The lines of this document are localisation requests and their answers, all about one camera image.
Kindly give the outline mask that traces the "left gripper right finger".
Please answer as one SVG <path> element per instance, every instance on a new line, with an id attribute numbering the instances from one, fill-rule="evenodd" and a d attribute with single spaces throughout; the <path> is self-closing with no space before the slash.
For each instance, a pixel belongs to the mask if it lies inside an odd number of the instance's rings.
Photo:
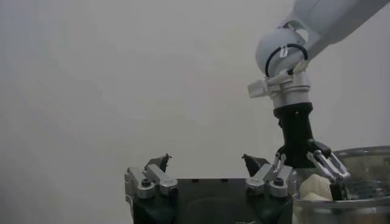
<path id="1" fill-rule="evenodd" d="M 242 159 L 249 172 L 245 185 L 250 197 L 263 195 L 266 190 L 275 198 L 297 195 L 297 173 L 292 167 L 285 164 L 279 174 L 274 175 L 273 163 L 265 158 L 244 154 Z"/>

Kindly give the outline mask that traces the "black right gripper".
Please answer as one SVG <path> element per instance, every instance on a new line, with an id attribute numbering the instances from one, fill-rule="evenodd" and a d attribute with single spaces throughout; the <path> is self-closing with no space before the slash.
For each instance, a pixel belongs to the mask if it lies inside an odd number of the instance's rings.
<path id="1" fill-rule="evenodd" d="M 274 109 L 274 116 L 283 132 L 284 145 L 275 154 L 273 174 L 278 175 L 285 164 L 296 169 L 315 166 L 329 180 L 334 201 L 350 200 L 346 182 L 351 174 L 327 145 L 314 139 L 309 118 L 312 110 L 310 102 Z"/>

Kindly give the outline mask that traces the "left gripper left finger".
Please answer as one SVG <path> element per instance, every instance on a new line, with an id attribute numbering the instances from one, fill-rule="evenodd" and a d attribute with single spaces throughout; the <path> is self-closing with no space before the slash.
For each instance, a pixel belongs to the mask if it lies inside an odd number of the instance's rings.
<path id="1" fill-rule="evenodd" d="M 172 158 L 168 153 L 150 159 L 141 169 L 130 166 L 124 173 L 125 193 L 142 200 L 154 198 L 157 194 L 175 198 L 178 193 L 178 180 L 166 174 L 168 162 Z"/>

